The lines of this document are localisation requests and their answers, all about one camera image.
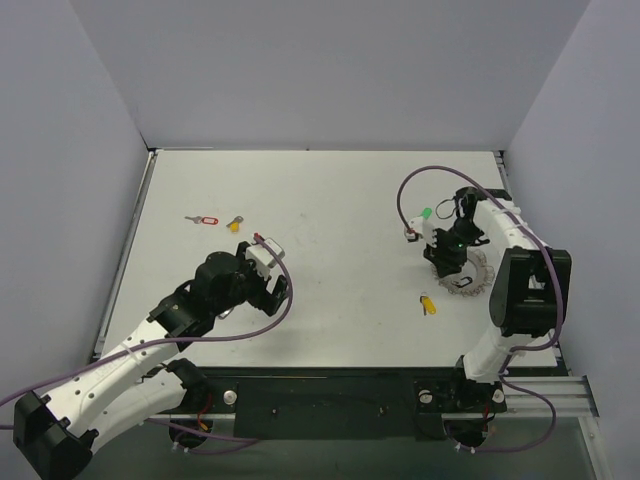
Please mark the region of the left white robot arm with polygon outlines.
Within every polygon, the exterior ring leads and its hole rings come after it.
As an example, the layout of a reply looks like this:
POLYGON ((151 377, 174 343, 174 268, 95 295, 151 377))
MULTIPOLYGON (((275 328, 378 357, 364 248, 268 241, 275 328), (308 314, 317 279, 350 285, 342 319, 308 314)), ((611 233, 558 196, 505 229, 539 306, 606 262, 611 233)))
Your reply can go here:
POLYGON ((213 387, 182 352, 209 339, 217 319, 247 303, 282 321, 292 305, 291 278, 271 272, 282 247, 260 235, 235 253, 208 255, 193 279, 149 312, 106 357, 17 398, 13 443, 42 479, 73 479, 113 438, 158 413, 202 411, 213 387))

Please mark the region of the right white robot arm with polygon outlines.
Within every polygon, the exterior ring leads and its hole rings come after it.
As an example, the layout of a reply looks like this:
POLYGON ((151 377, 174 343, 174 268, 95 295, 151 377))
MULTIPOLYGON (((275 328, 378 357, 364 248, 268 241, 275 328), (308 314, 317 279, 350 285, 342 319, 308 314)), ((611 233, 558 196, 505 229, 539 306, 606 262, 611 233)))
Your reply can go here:
POLYGON ((566 318, 572 257, 553 249, 530 229, 504 190, 459 189, 452 198, 453 222, 447 229, 425 214, 410 222, 410 235, 425 242, 424 258, 440 285, 452 293, 465 289, 464 269, 486 271, 482 247, 498 256, 489 286, 489 326, 462 355, 462 375, 447 383, 449 402, 468 409, 483 395, 482 386, 497 385, 511 360, 553 345, 566 318))

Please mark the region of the yellow tag key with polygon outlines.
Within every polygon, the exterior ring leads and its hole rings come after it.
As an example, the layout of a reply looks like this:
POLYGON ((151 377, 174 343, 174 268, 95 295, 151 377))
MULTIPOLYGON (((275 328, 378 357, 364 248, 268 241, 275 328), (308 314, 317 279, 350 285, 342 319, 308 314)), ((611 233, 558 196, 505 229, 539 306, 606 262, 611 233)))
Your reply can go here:
POLYGON ((437 313, 436 306, 429 295, 421 295, 419 300, 424 316, 435 315, 437 313))

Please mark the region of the silver spiked keyring disc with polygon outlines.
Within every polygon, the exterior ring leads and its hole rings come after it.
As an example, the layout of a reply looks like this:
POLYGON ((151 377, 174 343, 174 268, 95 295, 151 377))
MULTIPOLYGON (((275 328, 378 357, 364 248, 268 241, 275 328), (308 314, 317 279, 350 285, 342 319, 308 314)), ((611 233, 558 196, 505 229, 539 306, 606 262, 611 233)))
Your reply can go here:
POLYGON ((439 286, 451 295, 463 297, 475 297, 490 291, 495 278, 494 268, 479 249, 467 251, 467 262, 457 274, 439 277, 435 266, 431 266, 431 270, 439 286))

